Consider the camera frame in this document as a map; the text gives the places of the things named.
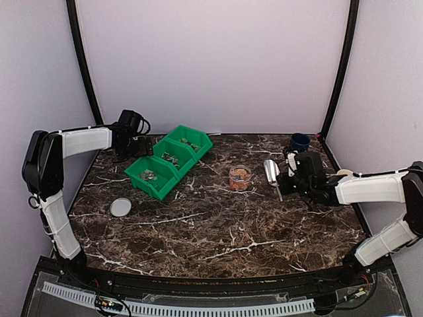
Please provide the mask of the silver metal scoop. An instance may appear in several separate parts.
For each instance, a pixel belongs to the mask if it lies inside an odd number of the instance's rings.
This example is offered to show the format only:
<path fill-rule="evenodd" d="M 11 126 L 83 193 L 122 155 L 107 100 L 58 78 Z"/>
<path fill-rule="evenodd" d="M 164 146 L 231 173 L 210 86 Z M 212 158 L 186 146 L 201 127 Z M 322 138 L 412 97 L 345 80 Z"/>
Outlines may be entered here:
<path fill-rule="evenodd" d="M 278 165 L 276 164 L 275 161 L 271 160 L 271 159 L 266 159 L 263 162 L 263 166 L 264 166 L 264 170 L 265 170 L 265 174 L 266 174 L 266 178 L 268 183 L 275 187 L 278 197 L 280 199 L 281 202 L 283 202 L 283 196 L 282 193 L 280 191 L 280 185 L 278 182 L 278 176 L 280 175 L 280 170 Z"/>

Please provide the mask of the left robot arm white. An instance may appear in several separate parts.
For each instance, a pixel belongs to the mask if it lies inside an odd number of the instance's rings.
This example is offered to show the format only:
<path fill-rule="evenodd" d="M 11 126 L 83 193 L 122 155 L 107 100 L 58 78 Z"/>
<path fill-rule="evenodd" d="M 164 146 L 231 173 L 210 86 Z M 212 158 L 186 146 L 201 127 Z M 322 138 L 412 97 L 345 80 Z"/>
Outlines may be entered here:
<path fill-rule="evenodd" d="M 86 260 L 86 255 L 73 233 L 64 205 L 63 162 L 68 157 L 107 149 L 115 150 L 120 160 L 153 155 L 151 138 L 136 135 L 125 125 L 53 132 L 37 130 L 32 134 L 22 166 L 22 178 L 32 194 L 30 198 L 36 201 L 32 208 L 40 210 L 58 256 L 73 263 L 67 276 L 79 288 L 93 283 L 93 273 L 80 263 Z"/>

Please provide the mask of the green three-compartment candy bin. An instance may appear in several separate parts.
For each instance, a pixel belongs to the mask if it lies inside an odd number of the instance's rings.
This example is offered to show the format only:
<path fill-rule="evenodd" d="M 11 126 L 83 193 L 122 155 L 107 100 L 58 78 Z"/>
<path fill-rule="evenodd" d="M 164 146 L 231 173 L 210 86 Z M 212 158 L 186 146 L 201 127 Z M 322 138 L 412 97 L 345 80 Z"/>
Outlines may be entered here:
<path fill-rule="evenodd" d="M 159 201 L 213 147 L 203 131 L 180 125 L 153 146 L 153 155 L 141 157 L 125 169 L 135 189 Z"/>

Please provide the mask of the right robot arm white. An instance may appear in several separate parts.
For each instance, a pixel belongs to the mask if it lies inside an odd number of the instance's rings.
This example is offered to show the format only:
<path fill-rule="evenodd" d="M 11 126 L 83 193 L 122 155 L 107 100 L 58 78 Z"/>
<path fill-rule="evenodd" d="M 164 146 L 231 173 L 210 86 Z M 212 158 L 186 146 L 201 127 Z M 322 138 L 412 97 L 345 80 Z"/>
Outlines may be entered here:
<path fill-rule="evenodd" d="M 341 285 L 352 286 L 364 267 L 422 239 L 422 162 L 388 172 L 362 174 L 344 169 L 328 174 L 319 153 L 290 150 L 284 158 L 288 170 L 277 178 L 283 194 L 298 193 L 328 207 L 396 204 L 403 208 L 399 218 L 345 255 L 344 267 L 337 273 Z"/>

